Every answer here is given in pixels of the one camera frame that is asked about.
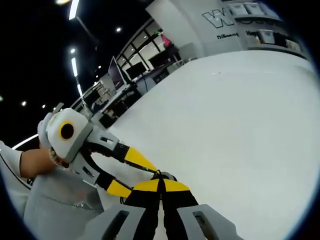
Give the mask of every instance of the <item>human arm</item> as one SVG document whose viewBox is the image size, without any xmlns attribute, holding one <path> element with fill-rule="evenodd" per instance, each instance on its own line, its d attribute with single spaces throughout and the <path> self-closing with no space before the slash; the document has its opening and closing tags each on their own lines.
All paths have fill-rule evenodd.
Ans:
<svg viewBox="0 0 320 240">
<path fill-rule="evenodd" d="M 20 158 L 20 176 L 22 178 L 34 178 L 40 174 L 50 173 L 55 169 L 46 148 L 31 149 L 22 152 Z"/>
<path fill-rule="evenodd" d="M 46 148 L 19 151 L 0 141 L 0 150 L 6 165 L 20 178 L 34 178 L 55 169 Z"/>
</svg>

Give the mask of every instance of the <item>window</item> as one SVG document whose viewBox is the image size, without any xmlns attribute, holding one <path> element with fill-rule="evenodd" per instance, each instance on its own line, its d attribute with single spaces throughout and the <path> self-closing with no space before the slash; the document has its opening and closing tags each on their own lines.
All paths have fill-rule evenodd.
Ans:
<svg viewBox="0 0 320 240">
<path fill-rule="evenodd" d="M 156 37 L 154 42 L 158 46 L 158 48 L 160 49 L 161 52 L 165 50 L 165 43 L 162 40 L 162 37 L 160 35 Z"/>
<path fill-rule="evenodd" d="M 133 45 L 136 48 L 139 48 L 146 40 L 148 39 L 147 34 L 143 31 L 142 33 L 140 33 L 135 40 L 133 41 Z"/>
<path fill-rule="evenodd" d="M 137 63 L 142 62 L 144 67 L 146 69 L 148 69 L 148 66 L 146 66 L 146 64 L 144 63 L 144 61 L 142 61 L 141 57 L 138 54 L 135 54 L 131 59 L 130 59 L 130 63 L 132 65 L 136 65 Z"/>
<path fill-rule="evenodd" d="M 130 68 L 131 66 L 130 66 L 130 64 L 129 63 L 126 63 L 125 65 L 123 65 L 123 67 L 122 67 L 122 70 L 123 71 L 126 71 L 128 68 Z"/>
<path fill-rule="evenodd" d="M 149 59 L 152 58 L 153 56 L 157 55 L 158 53 L 159 53 L 159 51 L 153 42 L 150 42 L 148 45 L 146 45 L 145 47 L 143 47 L 140 50 L 141 56 L 146 61 L 146 63 L 148 64 L 148 66 L 151 70 L 154 69 L 154 67 L 149 62 Z"/>
<path fill-rule="evenodd" d="M 148 34 L 150 34 L 150 36 L 155 34 L 156 31 L 158 31 L 160 29 L 161 29 L 161 27 L 155 21 L 146 27 L 146 31 L 148 32 Z"/>
<path fill-rule="evenodd" d="M 125 64 L 126 59 L 123 56 L 120 56 L 120 58 L 118 59 L 118 64 L 119 66 L 122 66 L 123 64 Z"/>
<path fill-rule="evenodd" d="M 131 44 L 127 47 L 127 49 L 124 51 L 123 55 L 129 59 L 130 56 L 134 53 L 135 49 Z"/>
</svg>

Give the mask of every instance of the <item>dark ceiling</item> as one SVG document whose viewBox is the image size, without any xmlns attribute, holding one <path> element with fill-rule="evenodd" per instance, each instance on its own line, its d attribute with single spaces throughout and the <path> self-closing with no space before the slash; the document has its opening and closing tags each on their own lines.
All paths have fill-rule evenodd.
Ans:
<svg viewBox="0 0 320 240">
<path fill-rule="evenodd" d="M 104 75 L 113 55 L 150 18 L 152 0 L 80 0 L 77 19 L 69 21 L 71 1 L 15 1 L 14 15 L 2 29 L 4 72 L 0 82 L 0 140 L 13 146 L 37 132 L 37 125 L 59 102 L 78 97 L 70 49 L 76 49 L 82 91 Z M 120 33 L 115 29 L 122 27 Z"/>
</svg>

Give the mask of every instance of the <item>white sleeve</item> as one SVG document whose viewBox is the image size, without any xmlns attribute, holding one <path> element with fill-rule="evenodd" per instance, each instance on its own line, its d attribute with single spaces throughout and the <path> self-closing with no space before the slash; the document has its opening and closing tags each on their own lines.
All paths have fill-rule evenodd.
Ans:
<svg viewBox="0 0 320 240">
<path fill-rule="evenodd" d="M 12 148 L 6 146 L 3 141 L 0 141 L 0 154 L 4 158 L 6 164 L 9 168 L 19 177 L 20 175 L 20 159 L 22 151 L 13 150 Z"/>
</svg>

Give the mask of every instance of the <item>bracelet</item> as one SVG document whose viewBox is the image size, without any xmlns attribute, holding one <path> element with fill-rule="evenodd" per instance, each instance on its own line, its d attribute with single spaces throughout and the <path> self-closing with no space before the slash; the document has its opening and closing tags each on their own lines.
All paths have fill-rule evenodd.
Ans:
<svg viewBox="0 0 320 240">
<path fill-rule="evenodd" d="M 70 171 L 73 172 L 72 169 L 70 169 L 69 167 L 65 167 L 63 166 L 63 162 L 58 158 L 56 152 L 54 151 L 53 148 L 49 148 L 49 158 L 50 160 L 53 162 L 53 164 L 55 166 L 57 166 L 58 168 L 64 170 L 64 171 Z"/>
</svg>

